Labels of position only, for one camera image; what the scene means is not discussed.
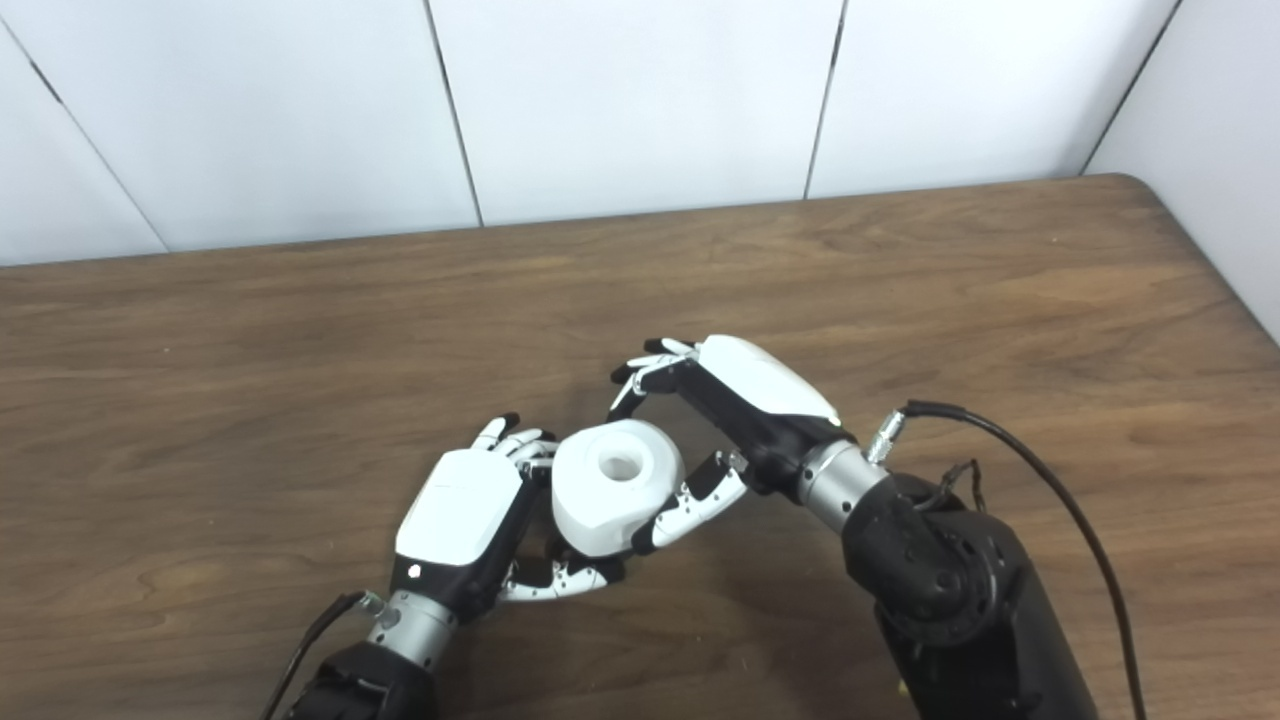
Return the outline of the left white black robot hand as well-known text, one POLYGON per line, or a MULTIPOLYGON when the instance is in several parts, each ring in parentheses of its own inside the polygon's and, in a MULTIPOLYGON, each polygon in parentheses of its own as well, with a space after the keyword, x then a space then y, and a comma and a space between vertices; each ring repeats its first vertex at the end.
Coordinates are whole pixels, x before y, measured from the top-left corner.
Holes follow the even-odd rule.
POLYGON ((521 553, 558 442, 518 423, 516 413, 497 416, 468 446, 440 456, 396 533, 392 592, 470 624, 500 602, 558 600, 626 578, 622 559, 588 559, 559 537, 541 557, 521 553))

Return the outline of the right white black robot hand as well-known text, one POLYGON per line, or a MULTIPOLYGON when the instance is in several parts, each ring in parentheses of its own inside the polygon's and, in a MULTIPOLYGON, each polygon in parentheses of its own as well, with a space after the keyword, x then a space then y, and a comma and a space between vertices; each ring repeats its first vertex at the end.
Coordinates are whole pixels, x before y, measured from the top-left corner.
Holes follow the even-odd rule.
POLYGON ((854 438, 831 402, 759 346, 728 334, 700 342, 650 338, 645 355, 611 373, 620 387, 607 421, 630 419, 654 395, 677 395, 728 442, 698 464, 630 538, 650 555, 721 515, 746 492, 800 503, 806 465, 854 438))

